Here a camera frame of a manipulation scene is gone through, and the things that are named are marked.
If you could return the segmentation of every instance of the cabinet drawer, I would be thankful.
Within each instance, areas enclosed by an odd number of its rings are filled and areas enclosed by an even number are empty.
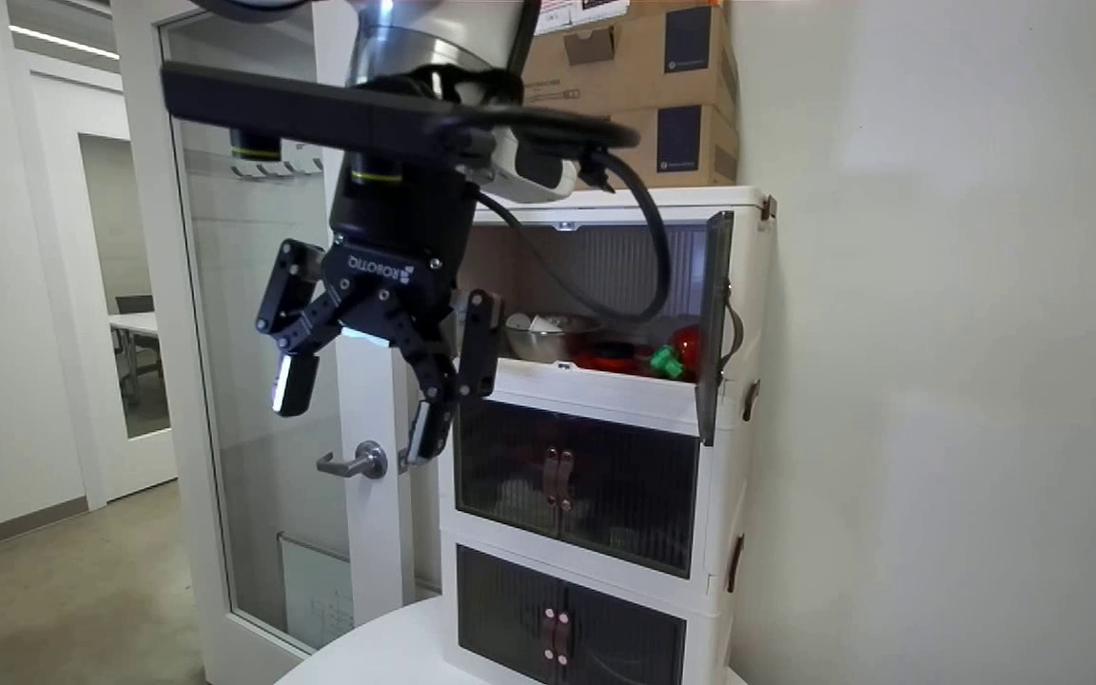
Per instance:
[[[458,564],[466,651],[558,685],[681,682],[681,620],[473,550],[458,550]]]
[[[458,507],[689,576],[702,443],[507,404],[466,404]]]

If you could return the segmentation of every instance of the glass door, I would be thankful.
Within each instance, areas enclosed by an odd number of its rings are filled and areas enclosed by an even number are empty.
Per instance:
[[[136,126],[150,245],[209,682],[274,682],[316,649],[414,598],[414,509],[398,479],[402,373],[383,344],[321,354],[313,410],[279,420],[279,354],[255,333],[283,239],[327,245],[336,162],[283,144],[241,162],[227,129],[162,113],[159,60],[321,82],[332,44],[350,53],[348,0],[279,23],[227,23],[173,0],[117,6],[128,122]]]
[[[175,479],[173,420],[162,387],[159,318],[145,262],[145,226],[128,140],[79,132],[86,207],[96,229],[104,325],[113,354],[117,455],[105,464],[109,499]]]

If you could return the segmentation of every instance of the black wire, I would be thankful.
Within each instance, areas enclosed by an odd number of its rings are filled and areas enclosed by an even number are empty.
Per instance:
[[[604,154],[604,148],[631,148],[641,138],[609,118],[587,118],[570,112],[537,112],[537,107],[502,107],[502,112],[461,112],[439,132],[461,129],[515,129],[516,138],[534,138],[542,144],[568,144],[576,154]]]
[[[762,396],[762,385],[745,385],[745,391],[741,391],[741,422],[750,422],[750,410],[754,410],[756,396]]]
[[[727,286],[727,313],[732,313],[732,321],[735,321],[735,344],[732,344],[727,358],[717,367],[717,382],[727,376],[732,358],[735,358],[735,354],[741,349],[741,344],[745,344],[745,325],[741,325],[740,308],[732,304],[732,286]]]
[[[544,258],[544,252],[525,235],[525,226],[496,200],[481,195],[481,201],[499,214],[511,229],[515,229],[515,239],[525,245],[544,275],[568,295],[576,299],[589,318],[596,321],[615,321],[615,325],[647,325],[653,321],[662,308],[667,308],[667,299],[669,299],[669,245],[667,245],[667,223],[662,223],[662,211],[653,201],[653,195],[647,190],[647,183],[614,154],[594,154],[594,162],[603,168],[609,168],[634,200],[641,214],[647,216],[647,233],[650,233],[650,245],[653,245],[653,268],[660,268],[660,281],[653,281],[653,299],[650,304],[634,308],[634,313],[615,313],[603,302],[594,302],[589,295],[576,288],[563,275],[552,272],[552,262]]]

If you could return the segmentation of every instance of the cardboard box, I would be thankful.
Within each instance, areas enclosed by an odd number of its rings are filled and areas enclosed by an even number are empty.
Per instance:
[[[525,102],[578,113],[702,102],[735,118],[740,68],[727,14],[681,9],[542,34],[525,65]]]
[[[615,112],[614,122],[641,132],[634,148],[615,148],[647,187],[717,187],[740,181],[740,122],[719,107],[642,107]]]
[[[578,26],[614,23],[623,14],[662,14],[676,9],[727,11],[732,6],[727,0],[544,0],[537,34],[578,32]]]

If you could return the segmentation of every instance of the metal door handle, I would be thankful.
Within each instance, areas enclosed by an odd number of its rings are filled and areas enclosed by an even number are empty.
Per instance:
[[[336,455],[325,455],[316,460],[316,471],[341,476],[341,479],[355,479],[355,476],[382,479],[388,476],[388,455],[378,443],[360,443],[355,451],[355,460],[336,460]]]

